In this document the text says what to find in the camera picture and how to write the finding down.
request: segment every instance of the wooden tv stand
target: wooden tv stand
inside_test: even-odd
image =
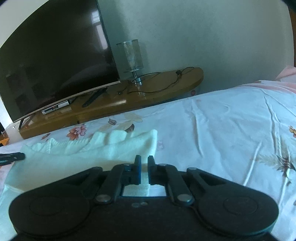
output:
[[[37,112],[23,123],[19,133],[22,138],[27,139],[90,120],[156,105],[194,89],[203,81],[203,77],[201,68],[186,69],[184,75],[175,84],[163,91],[130,94],[127,92],[136,90],[152,92],[167,87],[176,81],[176,70],[144,76],[142,86],[129,84],[127,80],[124,80],[120,84],[108,87],[107,91],[88,107],[82,108],[81,106],[91,93],[79,96],[72,104],[49,114],[43,115],[41,111]],[[118,94],[128,84],[129,87],[122,94]]]

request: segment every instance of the black television screen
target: black television screen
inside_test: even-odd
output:
[[[97,0],[49,0],[0,48],[0,95],[14,122],[118,81]]]

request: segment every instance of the white floral bed sheet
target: white floral bed sheet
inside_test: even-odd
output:
[[[197,167],[259,190],[278,204],[272,234],[280,241],[296,238],[296,84],[260,81],[53,131],[0,148],[18,152],[28,143],[77,140],[95,131],[158,131],[156,163],[180,171]],[[8,207],[15,196],[5,186],[11,166],[0,169],[0,240],[15,235]],[[165,195],[162,188],[150,196]]]

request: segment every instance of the table lamp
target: table lamp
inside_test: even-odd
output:
[[[116,45],[119,47],[120,55],[123,60],[124,72],[132,72],[135,83],[141,85],[141,78],[137,76],[137,71],[143,68],[143,61],[138,40],[124,41]]]

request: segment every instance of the light green cloth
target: light green cloth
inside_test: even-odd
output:
[[[15,162],[5,184],[20,191],[28,191],[63,179],[92,167],[111,170],[122,163],[133,163],[136,155],[142,157],[140,185],[125,187],[125,196],[148,196],[147,158],[154,155],[157,131],[127,133],[95,132],[91,138],[57,142],[51,138],[45,143],[24,145],[21,152],[26,159]]]

